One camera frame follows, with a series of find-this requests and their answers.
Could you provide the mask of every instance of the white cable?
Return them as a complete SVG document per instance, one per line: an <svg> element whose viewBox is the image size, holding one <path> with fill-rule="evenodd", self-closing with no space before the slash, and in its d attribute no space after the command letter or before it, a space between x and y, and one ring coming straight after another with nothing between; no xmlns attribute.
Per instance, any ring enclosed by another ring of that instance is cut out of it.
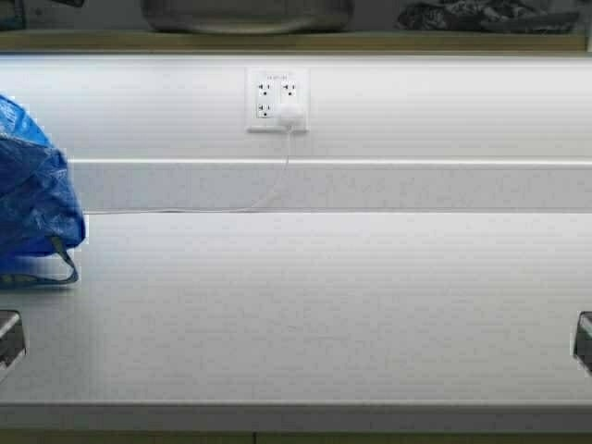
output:
<svg viewBox="0 0 592 444"><path fill-rule="evenodd" d="M299 110L293 108L286 108L285 112L280 114L280 124L286 128L286 162L280 172L277 173L276 180L269 192L264 197L256 201L250 206L243 208L230 208L226 210L201 210L195 208L168 208L168 209L154 209L154 210L105 210L105 211L87 211L87 215L137 215L149 213L197 213L197 214L224 214L224 213L251 213L255 212L258 207L265 204L269 199L273 198L280 186L286 181L288 176L288 168L291 159L292 133L294 127L302 118Z"/></svg>

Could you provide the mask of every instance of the charging cable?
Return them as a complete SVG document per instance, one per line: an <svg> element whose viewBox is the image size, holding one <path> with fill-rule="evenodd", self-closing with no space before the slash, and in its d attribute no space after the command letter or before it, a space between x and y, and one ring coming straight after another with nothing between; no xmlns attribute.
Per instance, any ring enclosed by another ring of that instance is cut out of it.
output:
<svg viewBox="0 0 592 444"><path fill-rule="evenodd" d="M198 214L223 214L223 213L251 213L256 212L257 208L267 203L272 199L284 184L288 177L288 169L290 167L292 137L295 128L301 126L304 121L304 113L302 107L299 105L283 105L279 108L277 113L277 123L282 132L286 134L286 155L284 165L274 181L274 184L269 188L269 191L261 199L255 203L242 208L230 208L226 210L200 210L194 208L169 208L160 210L113 210L113 211L90 211L89 215L126 215L126 214L147 214L147 213L198 213Z"/></svg>

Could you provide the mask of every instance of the countertop edge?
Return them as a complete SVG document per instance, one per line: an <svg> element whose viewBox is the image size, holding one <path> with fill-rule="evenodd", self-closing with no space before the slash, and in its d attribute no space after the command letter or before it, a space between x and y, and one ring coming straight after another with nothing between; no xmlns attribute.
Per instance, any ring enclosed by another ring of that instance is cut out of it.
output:
<svg viewBox="0 0 592 444"><path fill-rule="evenodd" d="M311 433L590 433L591 414L592 406L12 403L0 405L0 428Z"/></svg>
<svg viewBox="0 0 592 444"><path fill-rule="evenodd" d="M584 32L504 34L454 31L206 35L146 31L9 31L0 53L441 53L586 54Z"/></svg>

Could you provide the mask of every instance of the outlet cover plate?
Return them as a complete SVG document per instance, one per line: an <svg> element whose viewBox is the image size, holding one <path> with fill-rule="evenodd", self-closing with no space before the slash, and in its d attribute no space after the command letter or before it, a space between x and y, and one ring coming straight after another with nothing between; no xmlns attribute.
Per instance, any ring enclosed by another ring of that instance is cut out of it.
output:
<svg viewBox="0 0 592 444"><path fill-rule="evenodd" d="M285 129L278 124L275 111L282 103L283 84L296 86L296 103L304 110L304 124L294 128L297 132L308 131L310 112L310 73L302 68L248 68L247 69L246 121L249 132L279 132ZM262 96L260 86L270 86L267 96ZM263 117L260 106L271 107L268 117Z"/></svg>

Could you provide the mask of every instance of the bag handle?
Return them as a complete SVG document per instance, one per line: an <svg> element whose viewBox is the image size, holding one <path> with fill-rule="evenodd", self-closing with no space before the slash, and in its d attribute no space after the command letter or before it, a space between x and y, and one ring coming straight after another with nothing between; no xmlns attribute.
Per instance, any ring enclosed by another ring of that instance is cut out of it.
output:
<svg viewBox="0 0 592 444"><path fill-rule="evenodd" d="M78 282L79 274L76 265L69 256L64 242L57 236L47 238L54 246L55 252L69 265L72 272L66 279L51 279L34 275L0 274L0 290L26 289L30 287L63 286Z"/></svg>

